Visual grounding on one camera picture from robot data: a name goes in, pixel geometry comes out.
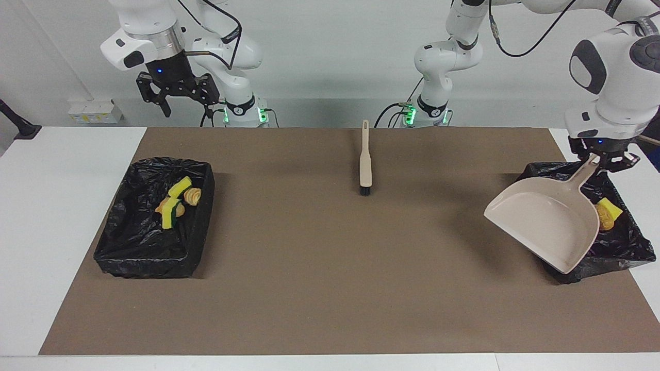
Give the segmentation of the yellow green sponge piece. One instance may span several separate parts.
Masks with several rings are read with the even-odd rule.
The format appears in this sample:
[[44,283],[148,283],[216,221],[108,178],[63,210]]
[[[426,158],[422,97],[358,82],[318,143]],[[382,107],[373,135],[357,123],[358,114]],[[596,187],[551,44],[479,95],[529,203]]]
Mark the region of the yellow green sponge piece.
[[611,200],[603,198],[599,200],[596,204],[597,209],[606,213],[609,218],[612,218],[614,221],[617,220],[624,211],[615,205]]
[[192,188],[192,180],[189,176],[180,179],[168,190],[168,197],[180,199],[187,190]]
[[162,229],[172,229],[179,218],[179,207],[181,200],[168,197],[160,205],[160,214],[162,214]]

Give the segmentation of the brown oval bread roll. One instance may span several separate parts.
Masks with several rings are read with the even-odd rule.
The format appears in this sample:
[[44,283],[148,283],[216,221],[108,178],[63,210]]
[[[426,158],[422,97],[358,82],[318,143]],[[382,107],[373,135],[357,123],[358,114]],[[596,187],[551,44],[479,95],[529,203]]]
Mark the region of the brown oval bread roll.
[[606,208],[604,205],[596,205],[597,215],[599,217],[599,229],[601,231],[607,231],[613,229],[615,225],[615,219],[613,214]]

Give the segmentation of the beige plastic dustpan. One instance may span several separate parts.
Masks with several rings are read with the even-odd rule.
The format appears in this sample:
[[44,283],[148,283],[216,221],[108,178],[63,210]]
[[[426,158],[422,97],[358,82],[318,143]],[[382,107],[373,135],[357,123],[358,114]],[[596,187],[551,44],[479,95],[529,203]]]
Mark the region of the beige plastic dustpan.
[[600,157],[592,154],[566,181],[517,181],[491,200],[484,216],[557,272],[568,274],[599,232],[596,207],[581,191],[599,165]]

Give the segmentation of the beige brush with black bristles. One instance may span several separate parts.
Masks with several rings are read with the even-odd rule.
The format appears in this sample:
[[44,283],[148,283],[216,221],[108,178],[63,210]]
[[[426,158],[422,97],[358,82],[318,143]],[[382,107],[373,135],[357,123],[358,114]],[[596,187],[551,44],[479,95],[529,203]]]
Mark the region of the beige brush with black bristles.
[[361,152],[359,158],[360,195],[369,196],[372,189],[372,157],[370,155],[370,125],[368,120],[361,123]]

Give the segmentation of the black bag lined bin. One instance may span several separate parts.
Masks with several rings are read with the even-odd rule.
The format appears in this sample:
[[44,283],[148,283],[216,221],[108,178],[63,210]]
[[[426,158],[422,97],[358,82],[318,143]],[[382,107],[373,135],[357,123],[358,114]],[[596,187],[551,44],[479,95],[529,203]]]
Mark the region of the black bag lined bin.
[[[189,176],[202,190],[198,206],[187,205],[174,228],[162,229],[158,205]],[[188,279],[207,242],[215,178],[207,162],[155,157],[131,164],[109,209],[93,258],[104,273],[125,279]]]
[[597,172],[581,187],[581,192],[592,204],[601,200],[610,201],[621,214],[615,217],[612,228],[599,230],[590,250],[571,272],[563,274],[540,259],[540,264],[552,279],[558,284],[573,284],[657,260],[651,241],[643,235],[608,172]]

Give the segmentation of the black stand pole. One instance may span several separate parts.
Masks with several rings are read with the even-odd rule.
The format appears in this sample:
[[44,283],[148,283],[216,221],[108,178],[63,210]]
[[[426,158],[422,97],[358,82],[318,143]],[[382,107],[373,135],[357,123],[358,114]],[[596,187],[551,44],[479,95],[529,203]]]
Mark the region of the black stand pole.
[[35,125],[23,118],[21,115],[11,109],[6,102],[0,98],[0,113],[2,113],[17,129],[18,134],[15,140],[34,139],[42,129],[42,125]]

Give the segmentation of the brown table mat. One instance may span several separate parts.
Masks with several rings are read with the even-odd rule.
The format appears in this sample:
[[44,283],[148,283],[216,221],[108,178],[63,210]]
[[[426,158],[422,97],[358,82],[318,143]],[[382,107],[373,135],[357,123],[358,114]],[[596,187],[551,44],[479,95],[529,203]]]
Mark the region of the brown table mat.
[[660,352],[629,272],[558,285],[483,216],[549,130],[149,128],[134,158],[211,164],[190,279],[123,279],[87,253],[41,355]]

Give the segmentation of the white wall power strip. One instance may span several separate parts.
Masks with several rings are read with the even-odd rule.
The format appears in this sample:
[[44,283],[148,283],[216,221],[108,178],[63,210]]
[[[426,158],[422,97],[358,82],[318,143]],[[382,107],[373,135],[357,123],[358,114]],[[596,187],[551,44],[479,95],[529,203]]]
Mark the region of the white wall power strip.
[[70,102],[69,117],[77,124],[119,124],[124,118],[113,99]]

